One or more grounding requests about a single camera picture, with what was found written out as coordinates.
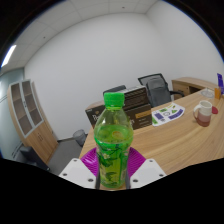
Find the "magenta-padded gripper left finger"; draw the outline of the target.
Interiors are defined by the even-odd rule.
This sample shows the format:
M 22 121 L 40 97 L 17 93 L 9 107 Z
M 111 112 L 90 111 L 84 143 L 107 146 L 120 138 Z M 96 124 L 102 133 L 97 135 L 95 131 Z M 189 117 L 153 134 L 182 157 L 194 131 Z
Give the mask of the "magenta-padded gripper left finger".
M 91 149 L 80 159 L 72 158 L 59 176 L 78 186 L 98 189 L 99 162 L 96 149 Z

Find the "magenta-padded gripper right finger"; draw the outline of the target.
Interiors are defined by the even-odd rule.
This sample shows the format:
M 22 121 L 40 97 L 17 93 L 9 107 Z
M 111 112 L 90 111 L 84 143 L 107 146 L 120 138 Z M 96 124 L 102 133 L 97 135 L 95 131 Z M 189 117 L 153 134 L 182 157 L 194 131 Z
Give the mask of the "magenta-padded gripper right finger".
M 130 148 L 126 174 L 127 189 L 146 186 L 165 176 L 165 172 L 154 159 L 146 159 L 136 149 Z

